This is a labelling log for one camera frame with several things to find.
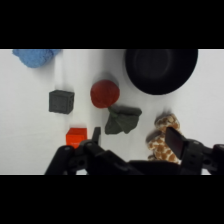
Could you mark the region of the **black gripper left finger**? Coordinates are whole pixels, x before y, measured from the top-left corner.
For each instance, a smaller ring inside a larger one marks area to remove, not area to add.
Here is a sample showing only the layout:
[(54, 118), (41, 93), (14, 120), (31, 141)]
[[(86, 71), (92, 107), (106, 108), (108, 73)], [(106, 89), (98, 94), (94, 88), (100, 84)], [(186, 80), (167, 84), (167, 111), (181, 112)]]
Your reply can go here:
[(89, 175), (105, 175), (108, 163), (102, 158), (105, 150), (99, 145), (101, 128), (94, 129), (91, 139), (83, 140), (77, 149), (71, 145), (59, 147), (49, 166), (46, 175), (76, 175), (86, 171)]

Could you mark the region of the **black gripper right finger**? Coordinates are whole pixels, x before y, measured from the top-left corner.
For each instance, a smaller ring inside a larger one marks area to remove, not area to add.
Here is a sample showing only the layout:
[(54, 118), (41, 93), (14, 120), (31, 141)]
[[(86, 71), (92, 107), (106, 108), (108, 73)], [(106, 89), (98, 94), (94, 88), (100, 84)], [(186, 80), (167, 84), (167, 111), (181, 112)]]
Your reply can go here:
[(180, 175), (201, 175), (203, 169), (211, 175), (224, 175), (224, 144), (208, 148), (171, 127), (166, 130), (165, 142), (181, 161)]

